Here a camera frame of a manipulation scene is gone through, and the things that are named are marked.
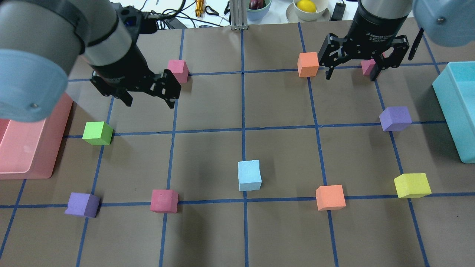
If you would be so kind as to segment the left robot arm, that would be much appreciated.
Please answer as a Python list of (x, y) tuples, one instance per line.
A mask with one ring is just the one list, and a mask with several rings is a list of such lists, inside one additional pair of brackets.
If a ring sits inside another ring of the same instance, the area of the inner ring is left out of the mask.
[(137, 47), (148, 12), (108, 0), (2, 0), (0, 15), (1, 118), (49, 117), (79, 56), (102, 96), (131, 106), (130, 93), (143, 92), (175, 107), (179, 81), (151, 71)]

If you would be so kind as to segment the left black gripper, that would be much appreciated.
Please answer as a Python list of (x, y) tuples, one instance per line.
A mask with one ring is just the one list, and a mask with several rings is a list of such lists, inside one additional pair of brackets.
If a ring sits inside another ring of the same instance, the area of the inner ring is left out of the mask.
[(112, 95), (121, 100), (127, 107), (132, 106), (131, 92), (149, 93), (161, 98), (170, 109), (174, 109), (180, 98), (181, 85), (169, 69), (161, 73), (153, 73), (136, 44), (117, 62), (105, 66), (92, 66), (94, 75), (90, 82), (104, 96)]

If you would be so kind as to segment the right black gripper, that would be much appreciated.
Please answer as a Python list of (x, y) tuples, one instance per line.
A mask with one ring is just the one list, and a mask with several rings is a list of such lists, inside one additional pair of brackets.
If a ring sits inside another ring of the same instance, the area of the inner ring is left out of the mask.
[(318, 61), (328, 68), (325, 78), (331, 79), (336, 66), (353, 59), (374, 59), (370, 81), (383, 70), (398, 68), (410, 47), (407, 37), (398, 35), (409, 11), (409, 6), (358, 6), (347, 35), (328, 34), (323, 41)]

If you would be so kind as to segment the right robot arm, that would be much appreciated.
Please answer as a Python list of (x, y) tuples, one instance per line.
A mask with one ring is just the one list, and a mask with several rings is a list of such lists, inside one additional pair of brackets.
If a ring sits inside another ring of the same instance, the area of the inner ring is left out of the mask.
[[(349, 60), (375, 61), (375, 81), (382, 70), (398, 68), (406, 55), (412, 60), (423, 35), (443, 47), (461, 47), (474, 41), (473, 0), (360, 0), (345, 37), (328, 34), (318, 53), (330, 79), (336, 66)], [(398, 32), (409, 14), (420, 31), (413, 44)]]

